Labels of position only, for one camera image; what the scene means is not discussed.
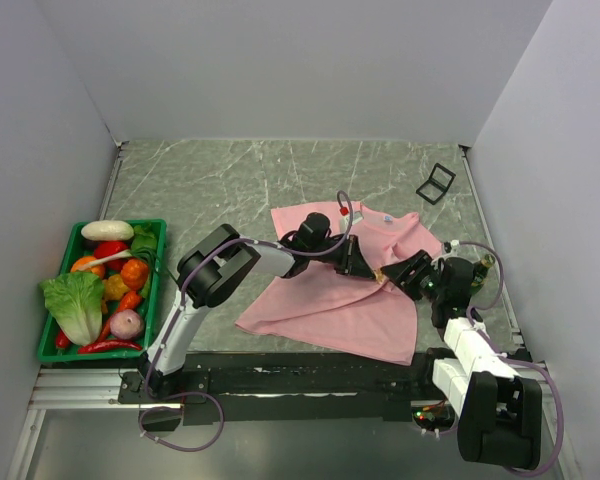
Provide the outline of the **pink t-shirt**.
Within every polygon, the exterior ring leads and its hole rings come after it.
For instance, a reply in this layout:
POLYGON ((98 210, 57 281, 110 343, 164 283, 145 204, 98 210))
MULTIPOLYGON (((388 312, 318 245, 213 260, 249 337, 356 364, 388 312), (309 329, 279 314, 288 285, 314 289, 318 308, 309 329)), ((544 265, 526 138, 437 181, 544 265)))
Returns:
MULTIPOLYGON (((353 213, 351 232, 374 270, 420 250, 432 257, 441 251, 415 212, 392 217, 356 201, 353 213)), ((294 278, 273 279, 235 324, 398 365, 411 364, 416 348, 417 311, 407 295, 387 281, 346 277, 319 262, 294 278)))

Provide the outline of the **red maple leaf brooch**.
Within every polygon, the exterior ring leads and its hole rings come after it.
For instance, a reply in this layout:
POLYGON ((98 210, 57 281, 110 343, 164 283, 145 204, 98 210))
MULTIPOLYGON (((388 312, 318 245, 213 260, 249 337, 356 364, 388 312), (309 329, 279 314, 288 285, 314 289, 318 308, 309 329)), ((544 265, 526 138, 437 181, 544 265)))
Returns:
POLYGON ((374 271, 376 282, 379 284, 383 284, 386 280, 384 273, 380 269, 376 269, 374 271))

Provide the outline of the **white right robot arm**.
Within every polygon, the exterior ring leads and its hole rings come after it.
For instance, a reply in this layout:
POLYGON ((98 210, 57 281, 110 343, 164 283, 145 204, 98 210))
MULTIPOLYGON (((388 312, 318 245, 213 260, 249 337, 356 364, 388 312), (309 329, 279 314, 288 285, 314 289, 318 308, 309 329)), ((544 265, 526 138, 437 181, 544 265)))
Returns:
POLYGON ((421 369, 417 387, 451 403, 461 457, 530 471, 540 462, 542 388, 508 365, 485 339, 485 324, 469 318, 476 266, 459 257, 433 260, 420 250, 381 272, 412 300, 431 303, 432 324, 451 356, 421 369))

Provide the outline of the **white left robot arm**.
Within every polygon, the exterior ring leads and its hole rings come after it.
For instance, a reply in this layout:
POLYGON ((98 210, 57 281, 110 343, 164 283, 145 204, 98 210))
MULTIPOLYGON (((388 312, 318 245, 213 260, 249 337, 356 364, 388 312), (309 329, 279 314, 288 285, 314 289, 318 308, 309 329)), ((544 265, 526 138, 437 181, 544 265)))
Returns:
POLYGON ((345 277, 374 280, 375 273, 363 257, 358 237, 350 232, 354 213, 342 207, 340 214, 345 227, 342 233, 331 231, 326 215, 311 212, 299 227, 276 242, 243 237, 223 224, 185 254, 177 266, 179 292, 170 318, 141 357, 138 370, 142 390, 157 402, 175 395, 176 375, 184 367, 187 350, 202 321, 253 272, 290 279, 315 261, 345 277))

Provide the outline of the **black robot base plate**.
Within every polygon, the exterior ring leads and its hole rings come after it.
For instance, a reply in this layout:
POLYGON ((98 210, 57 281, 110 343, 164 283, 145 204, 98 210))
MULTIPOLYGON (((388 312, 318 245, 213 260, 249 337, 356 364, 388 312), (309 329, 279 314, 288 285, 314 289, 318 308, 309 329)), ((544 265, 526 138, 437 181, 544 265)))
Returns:
POLYGON ((419 406, 442 400, 433 358, 409 366, 342 353, 187 355, 183 368, 144 387, 145 370, 122 376, 118 401, 173 407, 186 426, 237 421, 381 419, 409 422, 419 406))

